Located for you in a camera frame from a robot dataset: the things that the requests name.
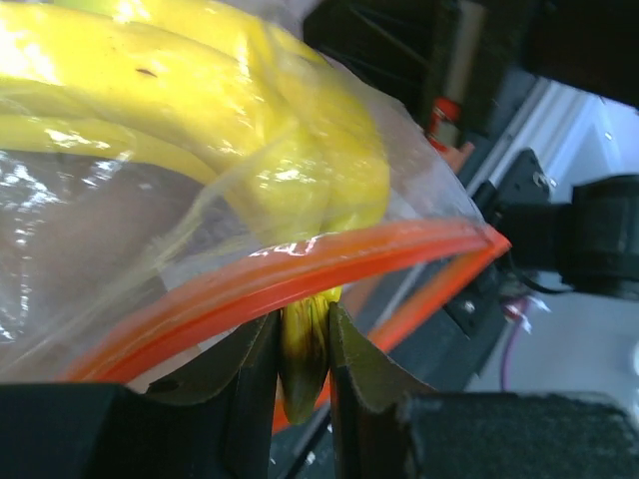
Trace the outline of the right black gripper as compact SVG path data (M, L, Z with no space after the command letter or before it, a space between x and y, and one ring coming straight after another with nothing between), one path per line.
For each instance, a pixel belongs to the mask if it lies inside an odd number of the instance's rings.
M303 38L399 100L441 145L487 132L528 23L526 1L321 1Z

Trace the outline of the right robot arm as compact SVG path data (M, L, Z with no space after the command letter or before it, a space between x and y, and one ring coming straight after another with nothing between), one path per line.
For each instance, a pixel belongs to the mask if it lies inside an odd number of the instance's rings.
M480 30L465 128L482 127L506 69L636 105L630 53L634 1L490 1ZM425 71L404 98L434 102L461 28L453 1L323 1L303 23L307 43L369 78L388 72L392 48L416 51ZM638 179L599 180L566 204L483 184L488 221L511 243L504 262L526 278L557 272L569 292L620 298L638 292ZM429 393L378 348L335 328L331 419L339 478L634 478L638 431L605 399L556 393Z

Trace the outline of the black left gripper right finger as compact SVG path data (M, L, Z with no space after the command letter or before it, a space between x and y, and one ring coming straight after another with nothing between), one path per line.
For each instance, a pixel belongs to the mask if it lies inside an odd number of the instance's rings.
M638 428L592 393L445 393L329 308L338 478L635 478Z

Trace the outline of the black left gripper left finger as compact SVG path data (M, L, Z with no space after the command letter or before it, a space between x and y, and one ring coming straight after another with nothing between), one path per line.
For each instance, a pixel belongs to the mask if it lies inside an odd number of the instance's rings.
M277 313L250 321L145 393L2 386L2 477L267 477L278 327Z

